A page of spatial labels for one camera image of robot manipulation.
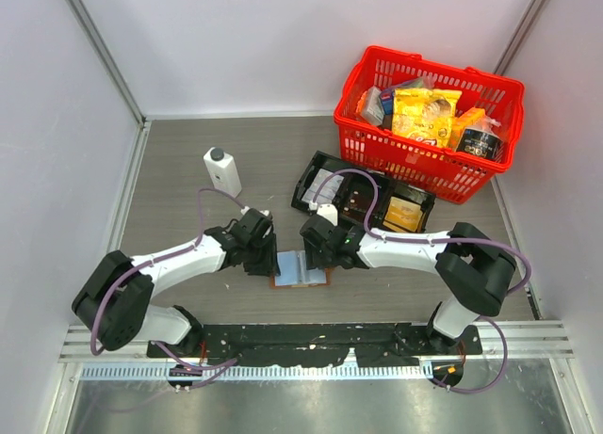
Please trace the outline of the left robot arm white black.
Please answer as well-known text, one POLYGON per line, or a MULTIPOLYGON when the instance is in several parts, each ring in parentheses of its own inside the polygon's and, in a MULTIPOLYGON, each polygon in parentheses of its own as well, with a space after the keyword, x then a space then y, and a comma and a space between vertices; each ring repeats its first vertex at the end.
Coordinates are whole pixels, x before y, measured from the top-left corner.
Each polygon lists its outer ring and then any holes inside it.
POLYGON ((96 354, 143 341, 156 355, 190 357, 204 339, 202 324, 183 307, 156 307, 152 298, 238 265, 250 276, 274 277, 279 273, 276 254, 271 213, 246 207, 227 226, 156 254, 128 257, 111 251, 74 298, 72 311, 92 333, 96 354))

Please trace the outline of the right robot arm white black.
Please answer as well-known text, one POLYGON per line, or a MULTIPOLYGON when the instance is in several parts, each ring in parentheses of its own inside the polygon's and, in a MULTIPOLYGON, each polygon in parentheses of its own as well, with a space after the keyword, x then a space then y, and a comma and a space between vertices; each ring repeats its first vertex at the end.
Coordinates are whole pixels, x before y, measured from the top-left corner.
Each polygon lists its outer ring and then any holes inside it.
POLYGON ((425 331, 427 346, 438 354, 458 345, 480 317, 500 313, 517 268, 508 247, 466 222, 440 233, 388 233, 346 230, 314 214, 300 235, 310 269, 392 267, 439 276, 451 296, 438 303, 425 331))

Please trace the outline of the brown leather card holder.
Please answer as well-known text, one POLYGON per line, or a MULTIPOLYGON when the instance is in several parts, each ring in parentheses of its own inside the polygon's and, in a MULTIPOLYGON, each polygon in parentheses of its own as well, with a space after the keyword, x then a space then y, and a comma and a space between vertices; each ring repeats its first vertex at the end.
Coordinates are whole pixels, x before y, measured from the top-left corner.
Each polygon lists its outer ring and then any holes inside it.
POLYGON ((280 274, 270 278, 274 289, 305 288, 330 284, 330 271, 308 269, 304 250, 280 251, 277 253, 280 274))

